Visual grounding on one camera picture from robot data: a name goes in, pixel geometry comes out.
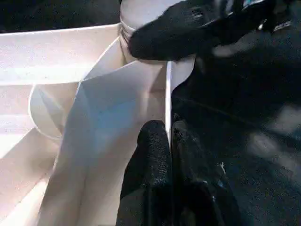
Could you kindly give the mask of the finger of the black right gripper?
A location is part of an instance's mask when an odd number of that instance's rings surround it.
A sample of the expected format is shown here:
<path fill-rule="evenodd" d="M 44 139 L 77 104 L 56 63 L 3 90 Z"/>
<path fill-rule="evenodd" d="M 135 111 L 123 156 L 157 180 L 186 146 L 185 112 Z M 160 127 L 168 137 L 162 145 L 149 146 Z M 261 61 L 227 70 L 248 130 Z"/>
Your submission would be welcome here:
<path fill-rule="evenodd" d="M 143 60 L 179 60 L 218 45 L 216 22 L 224 17 L 224 0 L 183 0 L 137 29 L 129 52 Z"/>

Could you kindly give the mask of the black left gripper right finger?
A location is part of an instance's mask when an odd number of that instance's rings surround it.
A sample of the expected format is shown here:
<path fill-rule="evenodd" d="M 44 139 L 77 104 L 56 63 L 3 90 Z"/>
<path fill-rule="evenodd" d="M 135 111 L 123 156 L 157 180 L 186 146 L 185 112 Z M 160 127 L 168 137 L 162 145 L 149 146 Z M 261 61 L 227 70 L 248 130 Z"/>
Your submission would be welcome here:
<path fill-rule="evenodd" d="M 179 226 L 241 226 L 238 202 L 223 163 L 212 164 L 185 120 L 172 125 L 175 222 Z"/>

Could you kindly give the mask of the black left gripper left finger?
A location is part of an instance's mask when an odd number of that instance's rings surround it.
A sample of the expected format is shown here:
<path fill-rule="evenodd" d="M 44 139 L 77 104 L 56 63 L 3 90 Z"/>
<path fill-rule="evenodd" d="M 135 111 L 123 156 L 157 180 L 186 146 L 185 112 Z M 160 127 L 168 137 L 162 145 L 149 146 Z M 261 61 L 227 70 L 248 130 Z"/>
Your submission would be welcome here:
<path fill-rule="evenodd" d="M 137 147 L 125 169 L 116 225 L 172 225 L 172 164 L 162 121 L 141 128 Z"/>

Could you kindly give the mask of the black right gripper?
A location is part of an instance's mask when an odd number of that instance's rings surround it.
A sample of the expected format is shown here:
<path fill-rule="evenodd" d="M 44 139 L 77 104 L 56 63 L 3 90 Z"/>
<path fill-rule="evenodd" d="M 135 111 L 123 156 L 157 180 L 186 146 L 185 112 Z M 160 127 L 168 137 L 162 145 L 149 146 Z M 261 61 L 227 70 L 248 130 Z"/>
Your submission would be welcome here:
<path fill-rule="evenodd" d="M 219 26 L 227 34 L 244 35 L 253 30 L 275 33 L 292 24 L 295 0 L 222 0 Z"/>

